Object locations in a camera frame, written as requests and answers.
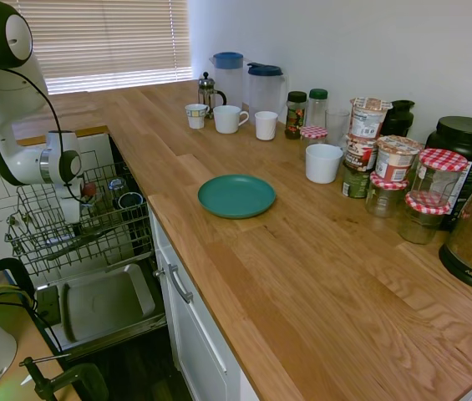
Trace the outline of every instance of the dishwasher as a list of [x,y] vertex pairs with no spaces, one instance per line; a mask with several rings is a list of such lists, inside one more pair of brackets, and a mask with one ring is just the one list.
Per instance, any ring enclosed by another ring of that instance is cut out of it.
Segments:
[[48,338],[69,360],[166,325],[151,274],[148,208],[134,177],[119,162],[83,178],[94,195],[79,223],[65,221],[52,185],[21,186],[5,236],[37,289]]

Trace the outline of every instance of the dish rack tines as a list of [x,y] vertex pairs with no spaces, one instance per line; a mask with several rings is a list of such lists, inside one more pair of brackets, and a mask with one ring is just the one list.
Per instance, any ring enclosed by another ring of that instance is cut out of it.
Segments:
[[152,252],[146,202],[119,207],[123,194],[139,193],[128,167],[106,165],[86,170],[83,177],[86,184],[96,185],[96,195],[82,206],[77,224],[65,221],[53,185],[17,188],[17,209],[9,216],[5,240],[30,274],[87,260],[109,266]]

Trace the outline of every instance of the white cabinet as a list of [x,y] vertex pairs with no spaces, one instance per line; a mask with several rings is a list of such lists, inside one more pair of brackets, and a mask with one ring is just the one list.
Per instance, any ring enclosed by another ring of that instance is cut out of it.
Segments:
[[215,321],[150,211],[175,366],[195,401],[257,401]]
[[218,368],[215,355],[212,355],[204,332],[200,328],[197,316],[176,290],[176,285],[170,278],[170,266],[164,265],[165,278],[167,278],[170,298],[175,301],[171,303],[175,320],[176,349],[180,369],[184,374],[190,392],[197,400],[226,401],[226,382],[223,374]]

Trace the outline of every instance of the white mug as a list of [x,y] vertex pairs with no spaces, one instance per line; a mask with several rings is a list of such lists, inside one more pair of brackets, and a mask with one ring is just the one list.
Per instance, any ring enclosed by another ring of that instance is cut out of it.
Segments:
[[186,105],[185,113],[187,114],[187,121],[190,128],[204,128],[204,117],[208,111],[210,111],[210,106],[207,104],[195,103]]
[[254,114],[256,137],[259,140],[272,140],[277,130],[278,114],[272,111],[259,111]]
[[343,152],[337,146],[314,144],[306,148],[306,177],[318,184],[336,180]]
[[[239,118],[243,114],[246,114],[246,118],[240,122]],[[249,120],[249,114],[237,106],[217,106],[213,109],[213,118],[216,121],[217,132],[234,134],[240,125]]]

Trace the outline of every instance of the green lid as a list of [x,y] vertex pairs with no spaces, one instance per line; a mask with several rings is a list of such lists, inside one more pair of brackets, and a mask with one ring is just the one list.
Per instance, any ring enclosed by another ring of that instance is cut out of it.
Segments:
[[306,102],[307,96],[306,92],[301,92],[299,90],[294,90],[287,94],[287,101],[293,103],[304,103]]
[[328,91],[325,89],[312,89],[310,91],[310,99],[326,100]]

